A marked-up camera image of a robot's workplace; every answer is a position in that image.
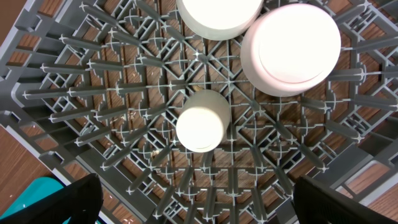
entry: white cup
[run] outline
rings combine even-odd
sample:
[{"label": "white cup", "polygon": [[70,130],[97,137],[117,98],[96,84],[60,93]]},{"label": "white cup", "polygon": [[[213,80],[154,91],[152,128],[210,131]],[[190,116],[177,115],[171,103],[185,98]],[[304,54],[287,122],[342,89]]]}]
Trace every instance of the white cup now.
[{"label": "white cup", "polygon": [[292,96],[319,84],[341,50],[334,20],[309,4],[289,4],[260,17],[246,32],[241,63],[248,80],[272,96]]},{"label": "white cup", "polygon": [[185,102],[178,117],[178,140],[193,152],[208,152],[223,140],[231,114],[229,103],[213,90],[200,90]]},{"label": "white cup", "polygon": [[184,23],[210,40],[242,34],[256,20],[263,0],[177,0]]}]

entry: white cylindrical object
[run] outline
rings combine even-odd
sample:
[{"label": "white cylindrical object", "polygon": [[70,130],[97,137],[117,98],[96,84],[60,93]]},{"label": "white cylindrical object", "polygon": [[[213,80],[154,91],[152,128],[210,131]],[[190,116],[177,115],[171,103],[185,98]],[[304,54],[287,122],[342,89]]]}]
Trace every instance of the white cylindrical object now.
[{"label": "white cylindrical object", "polygon": [[177,0],[184,23],[210,40],[242,34],[256,20],[263,0]]},{"label": "white cylindrical object", "polygon": [[324,80],[340,50],[340,32],[325,11],[309,4],[289,4],[268,12],[249,28],[241,63],[260,91],[292,96]]},{"label": "white cylindrical object", "polygon": [[230,118],[229,103],[223,95],[200,90],[185,102],[178,117],[178,140],[193,152],[213,150],[223,140]]}]

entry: large white cup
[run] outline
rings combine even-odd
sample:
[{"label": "large white cup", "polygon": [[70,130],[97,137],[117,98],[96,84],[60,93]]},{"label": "large white cup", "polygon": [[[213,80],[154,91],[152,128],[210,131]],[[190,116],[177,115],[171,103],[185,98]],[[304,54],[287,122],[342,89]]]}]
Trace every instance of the large white cup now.
[{"label": "large white cup", "polygon": [[256,20],[263,0],[177,0],[184,23],[210,40],[242,34]]},{"label": "large white cup", "polygon": [[229,103],[213,90],[200,90],[185,102],[176,132],[183,146],[193,152],[208,152],[223,140],[231,114]]},{"label": "large white cup", "polygon": [[260,17],[241,46],[248,80],[273,96],[292,96],[319,84],[336,65],[341,37],[334,20],[309,4],[289,4]]}]

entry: white bowl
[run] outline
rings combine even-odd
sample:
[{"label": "white bowl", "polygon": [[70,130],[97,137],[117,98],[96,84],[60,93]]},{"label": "white bowl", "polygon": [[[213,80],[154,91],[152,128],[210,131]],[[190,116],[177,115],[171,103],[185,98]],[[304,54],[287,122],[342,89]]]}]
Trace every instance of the white bowl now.
[{"label": "white bowl", "polygon": [[178,140],[193,152],[208,152],[223,140],[231,115],[229,103],[216,91],[200,90],[185,102],[178,117]]},{"label": "white bowl", "polygon": [[210,40],[242,34],[256,20],[263,0],[177,0],[184,23]]},{"label": "white bowl", "polygon": [[325,11],[309,4],[289,4],[268,12],[249,28],[241,63],[260,91],[292,96],[324,80],[340,50],[340,32]]}]

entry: cup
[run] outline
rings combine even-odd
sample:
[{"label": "cup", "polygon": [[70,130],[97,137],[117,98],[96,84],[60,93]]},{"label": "cup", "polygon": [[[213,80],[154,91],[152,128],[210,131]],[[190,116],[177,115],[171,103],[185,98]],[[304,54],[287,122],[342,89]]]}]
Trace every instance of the cup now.
[{"label": "cup", "polygon": [[194,33],[210,40],[228,40],[256,20],[262,0],[177,0],[177,7]]},{"label": "cup", "polygon": [[178,117],[178,140],[193,152],[208,152],[223,140],[231,114],[229,103],[213,90],[200,90],[184,104]]},{"label": "cup", "polygon": [[334,20],[309,4],[289,4],[261,16],[246,32],[241,64],[248,80],[272,96],[293,96],[319,84],[341,50]]}]

